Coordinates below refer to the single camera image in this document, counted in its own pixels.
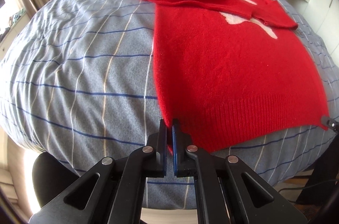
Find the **clothes pile on bench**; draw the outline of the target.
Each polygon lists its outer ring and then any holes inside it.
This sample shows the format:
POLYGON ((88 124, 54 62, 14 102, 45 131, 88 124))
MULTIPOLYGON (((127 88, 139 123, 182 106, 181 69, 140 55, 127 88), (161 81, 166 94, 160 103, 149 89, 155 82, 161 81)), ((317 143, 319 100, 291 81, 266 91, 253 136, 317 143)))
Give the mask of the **clothes pile on bench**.
POLYGON ((23 8, 19 10, 17 13, 9 17, 9 24, 6 25, 5 30, 1 33, 0 42, 3 41, 5 36, 9 33, 9 31, 14 27, 14 25, 18 22, 18 20, 26 13, 26 10, 23 8))

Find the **red knit sweater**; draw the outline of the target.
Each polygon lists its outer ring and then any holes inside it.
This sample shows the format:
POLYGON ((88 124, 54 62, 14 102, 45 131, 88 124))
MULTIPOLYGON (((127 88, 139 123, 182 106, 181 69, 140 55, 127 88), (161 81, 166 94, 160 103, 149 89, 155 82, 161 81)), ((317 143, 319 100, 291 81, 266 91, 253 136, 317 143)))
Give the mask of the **red knit sweater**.
POLYGON ((153 78, 164 122, 209 152, 329 114, 320 74, 276 0, 155 5, 153 78))

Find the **blue plaid bed duvet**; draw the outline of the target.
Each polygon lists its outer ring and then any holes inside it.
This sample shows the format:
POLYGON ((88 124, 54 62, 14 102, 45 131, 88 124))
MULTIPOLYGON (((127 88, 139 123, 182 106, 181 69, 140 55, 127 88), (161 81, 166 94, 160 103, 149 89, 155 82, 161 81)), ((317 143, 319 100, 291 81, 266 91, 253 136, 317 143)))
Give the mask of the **blue plaid bed duvet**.
MULTIPOLYGON (((285 0, 338 119, 338 67, 285 0)), ((82 175, 101 158, 143 147, 163 119, 153 78, 155 5, 144 0, 50 0, 1 61, 1 127, 18 145, 82 175)), ((236 155, 275 186, 314 163, 337 170, 338 136, 307 125, 210 152, 236 155)))

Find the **white window bench cabinet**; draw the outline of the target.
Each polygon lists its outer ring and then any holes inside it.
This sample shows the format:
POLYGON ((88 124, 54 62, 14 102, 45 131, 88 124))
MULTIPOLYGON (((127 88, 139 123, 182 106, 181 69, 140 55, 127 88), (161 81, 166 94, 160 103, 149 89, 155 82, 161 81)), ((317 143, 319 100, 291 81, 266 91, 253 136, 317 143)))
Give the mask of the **white window bench cabinet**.
POLYGON ((12 21, 13 24, 9 27, 5 36, 1 36, 1 60, 3 60, 3 58, 5 57, 15 37, 29 23, 30 17, 27 12, 22 9, 20 12, 12 16, 12 21))

